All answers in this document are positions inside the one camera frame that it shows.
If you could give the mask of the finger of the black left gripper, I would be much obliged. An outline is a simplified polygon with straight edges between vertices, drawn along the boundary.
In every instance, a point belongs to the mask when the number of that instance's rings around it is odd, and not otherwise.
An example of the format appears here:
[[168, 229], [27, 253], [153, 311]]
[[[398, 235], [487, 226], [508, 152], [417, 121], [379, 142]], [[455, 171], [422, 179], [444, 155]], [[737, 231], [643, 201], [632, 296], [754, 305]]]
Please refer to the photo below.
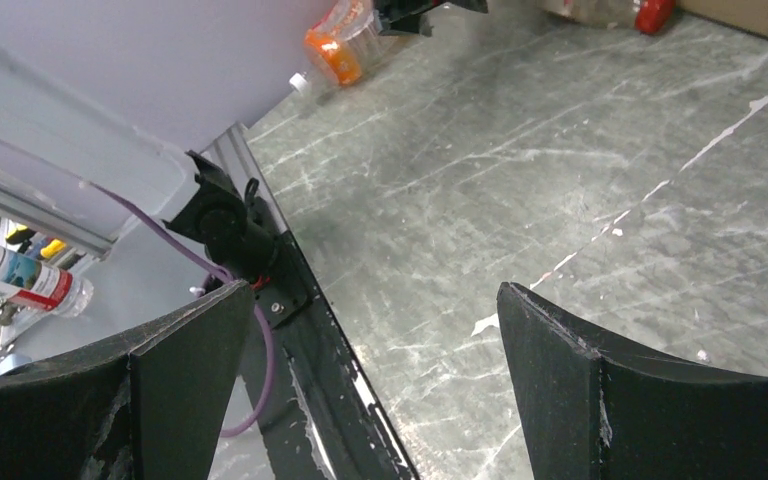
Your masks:
[[373, 0], [372, 4], [382, 36], [430, 36], [432, 27], [427, 13], [445, 4], [472, 12], [488, 12], [486, 0]]

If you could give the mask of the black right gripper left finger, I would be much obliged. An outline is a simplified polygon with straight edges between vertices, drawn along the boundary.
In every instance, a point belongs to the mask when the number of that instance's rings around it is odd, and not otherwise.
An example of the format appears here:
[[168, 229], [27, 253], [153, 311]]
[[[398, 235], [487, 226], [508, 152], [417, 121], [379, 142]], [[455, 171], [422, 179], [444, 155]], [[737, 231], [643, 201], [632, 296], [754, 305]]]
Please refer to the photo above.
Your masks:
[[205, 479], [253, 313], [242, 282], [0, 376], [0, 479]]

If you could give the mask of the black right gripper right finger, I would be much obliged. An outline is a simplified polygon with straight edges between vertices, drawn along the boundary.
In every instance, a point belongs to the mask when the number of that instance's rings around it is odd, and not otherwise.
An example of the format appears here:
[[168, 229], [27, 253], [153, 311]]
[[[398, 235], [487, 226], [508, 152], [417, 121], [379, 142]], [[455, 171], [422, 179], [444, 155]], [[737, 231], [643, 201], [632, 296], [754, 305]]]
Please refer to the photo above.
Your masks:
[[516, 283], [497, 314], [536, 478], [768, 479], [768, 377], [660, 352]]

